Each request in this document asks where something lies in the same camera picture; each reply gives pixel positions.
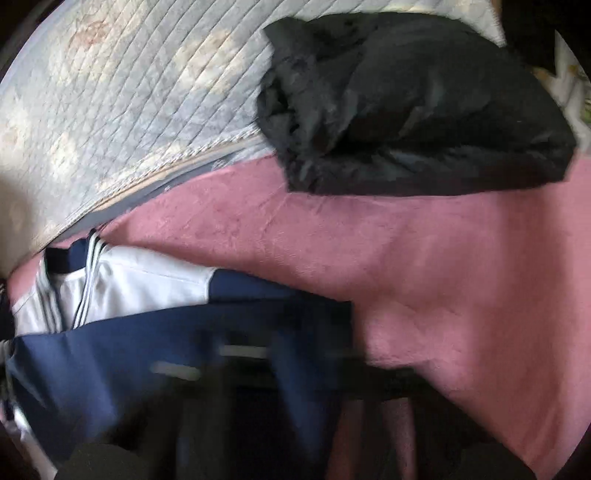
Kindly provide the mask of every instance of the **pink blanket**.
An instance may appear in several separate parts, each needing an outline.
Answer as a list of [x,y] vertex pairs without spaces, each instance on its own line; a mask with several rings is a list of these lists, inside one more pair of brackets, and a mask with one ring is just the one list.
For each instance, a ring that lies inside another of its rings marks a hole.
[[[104,238],[353,300],[360,344],[420,363],[541,480],[591,422],[591,163],[463,197],[287,194],[273,158],[195,178]],[[37,260],[11,278],[13,298]]]

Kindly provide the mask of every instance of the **quilted stitching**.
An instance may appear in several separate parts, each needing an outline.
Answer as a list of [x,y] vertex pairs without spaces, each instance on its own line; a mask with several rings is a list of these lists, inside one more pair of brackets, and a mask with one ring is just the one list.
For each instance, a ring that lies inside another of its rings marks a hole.
[[264,25],[393,9],[503,42],[488,0],[66,0],[0,84],[0,272],[115,193],[257,135]]

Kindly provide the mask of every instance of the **black garment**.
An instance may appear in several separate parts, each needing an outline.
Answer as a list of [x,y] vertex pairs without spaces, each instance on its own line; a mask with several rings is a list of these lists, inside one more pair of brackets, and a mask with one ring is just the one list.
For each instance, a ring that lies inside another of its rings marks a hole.
[[258,125],[288,188],[457,195],[564,179],[576,141],[507,51],[436,15],[283,18]]
[[[356,480],[400,480],[382,417],[382,403],[399,397],[408,397],[413,407],[417,480],[535,480],[515,455],[412,369],[387,371],[356,360],[341,366],[332,393],[364,402]],[[205,372],[197,384],[177,385],[144,404],[100,443],[78,448],[56,480],[323,479],[328,451],[321,462],[298,451],[276,394],[262,360],[237,360]]]
[[587,0],[503,0],[501,21],[507,47],[532,67],[556,74],[556,31],[591,76]]

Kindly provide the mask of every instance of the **white fabric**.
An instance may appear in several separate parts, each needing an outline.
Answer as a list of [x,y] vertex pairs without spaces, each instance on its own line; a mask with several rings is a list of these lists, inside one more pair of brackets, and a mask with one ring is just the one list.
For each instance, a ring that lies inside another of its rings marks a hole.
[[97,320],[204,304],[215,270],[143,248],[111,247],[93,236],[85,269],[48,276],[41,260],[37,281],[13,307],[16,335],[57,333]]

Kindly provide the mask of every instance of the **patterned fabric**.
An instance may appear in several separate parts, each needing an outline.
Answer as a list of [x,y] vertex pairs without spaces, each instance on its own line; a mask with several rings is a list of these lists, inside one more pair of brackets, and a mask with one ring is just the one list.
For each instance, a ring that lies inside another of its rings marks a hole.
[[66,0],[0,83],[0,271],[140,182],[260,138],[264,25],[396,9],[502,43],[488,0]]

